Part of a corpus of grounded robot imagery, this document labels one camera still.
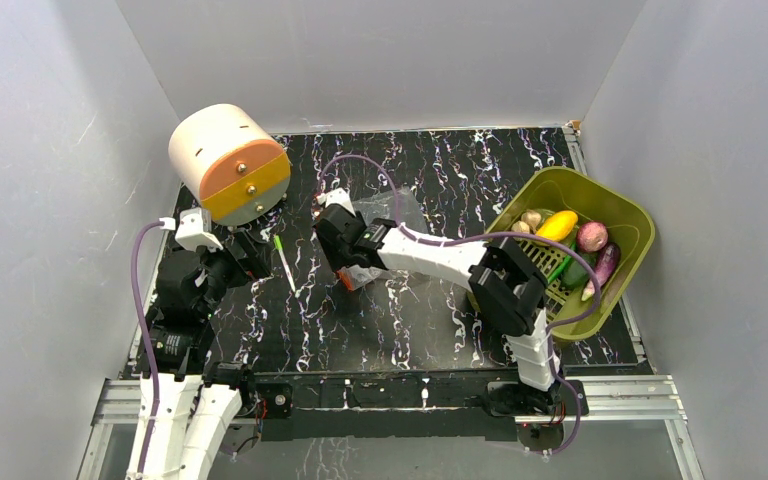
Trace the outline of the beige toy garlic bulb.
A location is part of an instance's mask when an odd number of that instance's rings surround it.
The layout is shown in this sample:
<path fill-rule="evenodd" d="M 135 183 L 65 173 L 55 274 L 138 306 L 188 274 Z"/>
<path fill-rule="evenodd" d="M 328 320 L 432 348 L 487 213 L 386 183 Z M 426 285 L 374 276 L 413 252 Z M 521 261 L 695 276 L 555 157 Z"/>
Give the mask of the beige toy garlic bulb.
<path fill-rule="evenodd" d="M 531 233 L 536 233 L 543 222 L 543 215 L 533 209 L 527 209 L 520 217 L 520 220 L 529 226 Z"/>

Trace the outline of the yellow toy lemon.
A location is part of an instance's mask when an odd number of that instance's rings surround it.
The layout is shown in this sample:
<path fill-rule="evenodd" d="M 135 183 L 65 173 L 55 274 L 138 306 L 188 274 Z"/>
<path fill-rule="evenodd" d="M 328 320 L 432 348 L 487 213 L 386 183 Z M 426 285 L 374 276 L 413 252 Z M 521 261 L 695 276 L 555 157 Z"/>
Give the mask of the yellow toy lemon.
<path fill-rule="evenodd" d="M 536 235 L 553 242 L 562 242 L 576 228 L 578 220 L 578 214 L 572 210 L 558 211 L 543 221 Z"/>

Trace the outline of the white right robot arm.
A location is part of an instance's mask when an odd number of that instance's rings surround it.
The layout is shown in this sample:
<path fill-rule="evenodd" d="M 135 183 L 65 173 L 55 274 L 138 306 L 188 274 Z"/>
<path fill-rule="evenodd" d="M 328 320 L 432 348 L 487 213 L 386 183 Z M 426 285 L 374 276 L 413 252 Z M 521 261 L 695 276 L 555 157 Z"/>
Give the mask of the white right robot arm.
<path fill-rule="evenodd" d="M 563 376 L 552 344 L 549 283 L 516 237 L 423 235 L 389 219 L 367 222 L 340 204 L 322 209 L 313 229 L 335 272 L 404 271 L 445 280 L 472 295 L 479 313 L 506 339 L 517 368 L 516 380 L 485 387 L 480 399 L 489 414 L 582 414 L 583 396 Z"/>

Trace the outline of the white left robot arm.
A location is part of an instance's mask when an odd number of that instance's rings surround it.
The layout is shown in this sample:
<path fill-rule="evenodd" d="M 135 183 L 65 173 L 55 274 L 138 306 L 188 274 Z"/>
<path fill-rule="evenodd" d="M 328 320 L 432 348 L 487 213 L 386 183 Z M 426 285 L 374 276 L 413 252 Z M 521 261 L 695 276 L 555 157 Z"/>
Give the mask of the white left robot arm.
<path fill-rule="evenodd" d="M 271 247 L 246 231 L 219 249 L 173 248 L 159 263 L 156 297 L 140 311 L 145 353 L 139 362 L 140 409 L 128 479 L 204 479 L 237 416 L 255 422 L 241 442 L 262 436 L 268 403 L 240 362 L 210 364 L 211 318 L 232 289 L 272 273 Z"/>

